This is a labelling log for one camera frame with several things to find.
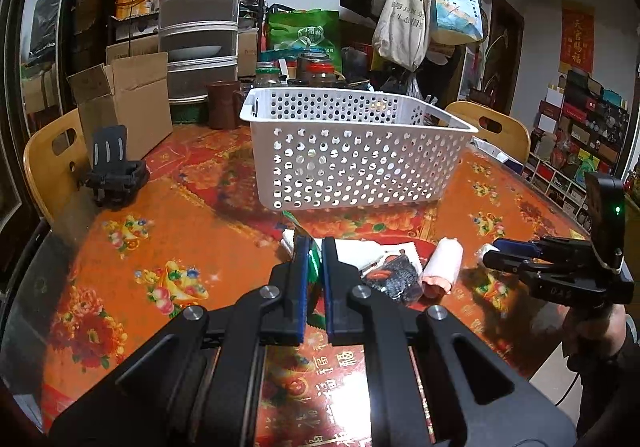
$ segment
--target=red poster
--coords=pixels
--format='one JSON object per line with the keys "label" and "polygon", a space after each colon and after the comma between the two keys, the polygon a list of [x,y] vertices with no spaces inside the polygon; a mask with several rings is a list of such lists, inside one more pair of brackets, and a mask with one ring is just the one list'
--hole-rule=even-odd
{"label": "red poster", "polygon": [[593,7],[562,2],[562,49],[558,71],[572,67],[593,72]]}

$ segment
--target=green bag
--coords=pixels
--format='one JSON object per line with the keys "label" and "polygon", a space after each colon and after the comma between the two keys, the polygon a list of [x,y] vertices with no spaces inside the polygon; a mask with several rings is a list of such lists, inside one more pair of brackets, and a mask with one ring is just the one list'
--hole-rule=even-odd
{"label": "green bag", "polygon": [[331,57],[342,72],[340,17],[336,10],[274,12],[267,16],[270,50],[317,50]]}

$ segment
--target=stacked containers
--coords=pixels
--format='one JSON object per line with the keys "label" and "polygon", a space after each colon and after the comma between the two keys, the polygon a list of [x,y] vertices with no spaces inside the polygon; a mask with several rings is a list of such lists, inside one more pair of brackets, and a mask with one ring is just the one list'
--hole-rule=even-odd
{"label": "stacked containers", "polygon": [[160,50],[168,53],[172,114],[202,113],[207,84],[238,78],[240,0],[160,0]]}

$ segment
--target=cable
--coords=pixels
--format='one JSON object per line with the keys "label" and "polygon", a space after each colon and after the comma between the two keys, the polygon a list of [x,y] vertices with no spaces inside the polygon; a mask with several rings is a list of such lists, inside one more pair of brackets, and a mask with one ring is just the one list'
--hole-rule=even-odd
{"label": "cable", "polygon": [[567,397],[567,395],[571,392],[577,380],[578,380],[578,373],[575,374],[574,381],[571,383],[571,385],[569,386],[569,389],[566,391],[564,396],[560,400],[558,400],[558,402],[556,403],[556,407],[558,407],[562,403],[562,401]]}

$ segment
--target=human hand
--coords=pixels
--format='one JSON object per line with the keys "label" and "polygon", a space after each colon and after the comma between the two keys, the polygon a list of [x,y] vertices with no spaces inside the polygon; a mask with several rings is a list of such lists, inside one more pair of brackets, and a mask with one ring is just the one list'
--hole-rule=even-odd
{"label": "human hand", "polygon": [[578,353],[578,339],[596,343],[596,354],[607,359],[620,351],[626,338],[626,311],[621,304],[613,305],[609,315],[584,320],[580,312],[570,309],[562,323],[562,352],[565,356]]}

